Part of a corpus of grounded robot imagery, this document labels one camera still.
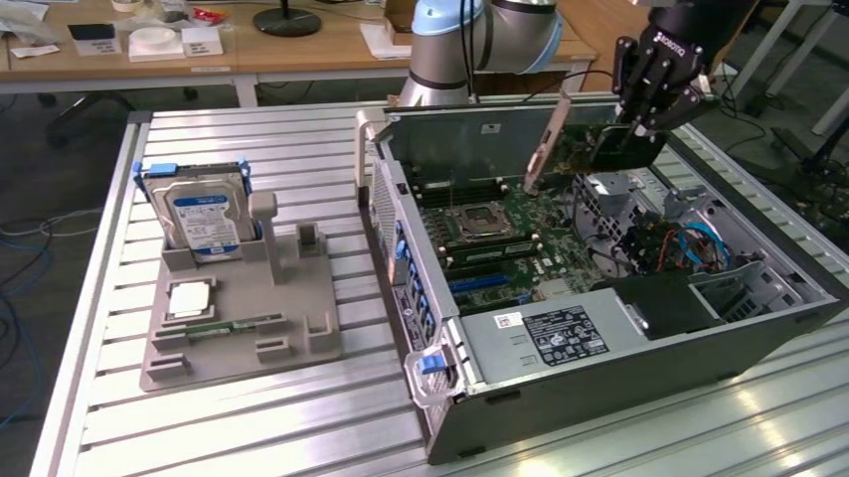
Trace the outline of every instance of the motherboard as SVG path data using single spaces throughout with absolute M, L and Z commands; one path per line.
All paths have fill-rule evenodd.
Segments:
M 519 179 L 422 187 L 417 203 L 462 315 L 584 293 L 602 269 L 577 236 L 557 188 Z

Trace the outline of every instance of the white box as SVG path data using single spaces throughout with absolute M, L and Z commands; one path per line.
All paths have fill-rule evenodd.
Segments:
M 183 51 L 187 57 L 223 55 L 222 39 L 216 27 L 184 28 Z

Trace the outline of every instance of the hard drive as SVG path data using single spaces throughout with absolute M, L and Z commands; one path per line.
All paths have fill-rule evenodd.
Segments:
M 170 248 L 190 248 L 206 263 L 240 256 L 239 243 L 258 237 L 248 212 L 247 162 L 178 166 L 154 164 L 134 179 L 154 207 Z

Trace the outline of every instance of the sticker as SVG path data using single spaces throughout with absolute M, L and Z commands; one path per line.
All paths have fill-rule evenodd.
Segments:
M 198 253 L 214 255 L 234 251 L 239 235 L 234 221 L 227 218 L 227 196 L 184 197 L 174 201 L 176 219 L 183 228 L 188 247 Z
M 549 366 L 610 351 L 582 306 L 527 316 L 525 324 Z
M 493 318 L 495 318 L 495 324 L 499 329 L 523 325 L 522 313 L 519 312 L 507 313 L 506 315 L 495 315 Z
M 533 247 L 533 243 L 519 243 L 518 245 L 510 245 L 505 248 L 505 253 L 519 253 L 521 251 L 529 251 Z
M 210 53 L 206 43 L 186 43 L 183 48 L 188 49 L 188 55 L 207 55 Z
M 443 182 L 431 182 L 429 184 L 425 184 L 425 189 L 442 189 L 443 187 L 451 187 L 451 182 L 443 181 Z
M 502 132 L 502 125 L 497 122 L 495 124 L 483 124 L 481 126 L 482 134 L 498 134 Z
M 502 256 L 505 253 L 499 251 L 491 251 L 489 253 L 481 253 L 478 255 L 470 255 L 466 257 L 466 261 L 483 260 L 485 258 L 495 258 Z
M 192 73 L 226 73 L 230 72 L 230 67 L 195 67 L 191 69 Z

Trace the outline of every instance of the side panel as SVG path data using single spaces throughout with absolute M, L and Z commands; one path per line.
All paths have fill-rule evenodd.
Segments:
M 820 308 L 812 321 L 832 317 L 837 306 Z M 788 315 L 473 397 L 451 406 L 429 442 L 429 463 L 450 462 L 732 378 L 808 329 L 808 317 Z

